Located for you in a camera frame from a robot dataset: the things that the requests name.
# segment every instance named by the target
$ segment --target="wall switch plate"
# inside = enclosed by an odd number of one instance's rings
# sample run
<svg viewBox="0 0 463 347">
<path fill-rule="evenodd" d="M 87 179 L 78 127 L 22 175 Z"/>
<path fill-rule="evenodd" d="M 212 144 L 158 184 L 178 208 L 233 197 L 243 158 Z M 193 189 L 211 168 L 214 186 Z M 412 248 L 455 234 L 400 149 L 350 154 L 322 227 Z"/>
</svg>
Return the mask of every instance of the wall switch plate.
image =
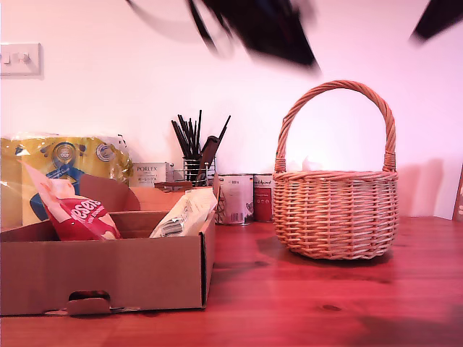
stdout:
<svg viewBox="0 0 463 347">
<path fill-rule="evenodd" d="M 41 74 L 39 43 L 2 43 L 1 76 L 38 76 Z"/>
</svg>

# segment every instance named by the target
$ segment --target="plastic-wrapped package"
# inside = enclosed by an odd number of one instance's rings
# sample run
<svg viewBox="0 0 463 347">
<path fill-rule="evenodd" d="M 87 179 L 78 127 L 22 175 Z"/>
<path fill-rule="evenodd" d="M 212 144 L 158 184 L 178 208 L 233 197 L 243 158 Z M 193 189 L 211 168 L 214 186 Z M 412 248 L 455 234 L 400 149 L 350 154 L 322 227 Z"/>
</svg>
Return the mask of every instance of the plastic-wrapped package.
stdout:
<svg viewBox="0 0 463 347">
<path fill-rule="evenodd" d="M 196 235 L 215 206 L 212 188 L 187 190 L 150 237 Z"/>
<path fill-rule="evenodd" d="M 120 239 L 111 216 L 101 202 L 75 194 L 66 179 L 49 179 L 23 163 L 43 201 L 46 214 L 62 241 Z"/>
<path fill-rule="evenodd" d="M 83 174 L 127 182 L 132 161 L 121 135 L 68 137 L 16 134 L 1 138 L 1 227 L 26 226 L 48 218 L 26 163 L 51 179 L 66 179 L 80 194 Z"/>
</svg>

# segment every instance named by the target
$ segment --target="wood grain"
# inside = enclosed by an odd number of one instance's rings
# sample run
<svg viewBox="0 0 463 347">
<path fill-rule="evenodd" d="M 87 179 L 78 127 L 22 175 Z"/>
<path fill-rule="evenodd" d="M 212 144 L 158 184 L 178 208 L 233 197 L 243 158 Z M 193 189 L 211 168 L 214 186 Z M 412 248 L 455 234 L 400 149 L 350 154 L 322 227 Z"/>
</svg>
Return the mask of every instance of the wood grain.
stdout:
<svg viewBox="0 0 463 347">
<path fill-rule="evenodd" d="M 217 227 L 208 307 L 5 317 L 1 346 L 463 346 L 463 225 L 404 218 L 392 251 L 311 260 L 273 226 Z"/>
</svg>

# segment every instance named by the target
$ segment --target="basket handle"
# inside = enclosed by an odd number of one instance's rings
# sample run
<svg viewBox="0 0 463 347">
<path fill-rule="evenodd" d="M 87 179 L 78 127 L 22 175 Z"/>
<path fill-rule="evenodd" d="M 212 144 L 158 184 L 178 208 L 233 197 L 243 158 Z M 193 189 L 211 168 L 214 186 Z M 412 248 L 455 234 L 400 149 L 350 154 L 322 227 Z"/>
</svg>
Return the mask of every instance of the basket handle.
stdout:
<svg viewBox="0 0 463 347">
<path fill-rule="evenodd" d="M 276 150 L 275 159 L 275 172 L 281 173 L 286 171 L 286 139 L 288 137 L 288 131 L 294 120 L 297 112 L 312 98 L 321 94 L 327 90 L 344 88 L 355 90 L 362 93 L 364 96 L 374 102 L 381 113 L 383 114 L 384 121 L 386 123 L 386 152 L 384 155 L 384 166 L 383 171 L 394 172 L 396 170 L 396 125 L 392 111 L 388 104 L 372 89 L 366 85 L 346 80 L 336 80 L 332 82 L 323 83 L 318 87 L 312 88 L 306 92 L 289 110 L 288 114 L 283 118 L 283 124 L 281 126 L 280 135 L 278 138 L 278 147 Z"/>
</svg>

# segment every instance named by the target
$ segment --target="can label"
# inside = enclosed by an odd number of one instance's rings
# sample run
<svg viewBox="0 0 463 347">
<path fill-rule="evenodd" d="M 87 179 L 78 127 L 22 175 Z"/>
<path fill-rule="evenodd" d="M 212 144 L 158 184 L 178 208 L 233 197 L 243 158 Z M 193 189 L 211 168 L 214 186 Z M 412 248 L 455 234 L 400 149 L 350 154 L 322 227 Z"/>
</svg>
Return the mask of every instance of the can label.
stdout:
<svg viewBox="0 0 463 347">
<path fill-rule="evenodd" d="M 217 207 L 218 224 L 245 224 L 252 221 L 252 175 L 220 175 L 220 196 Z"/>
<path fill-rule="evenodd" d="M 273 189 L 275 182 L 271 174 L 254 175 L 254 220 L 273 220 Z"/>
</svg>

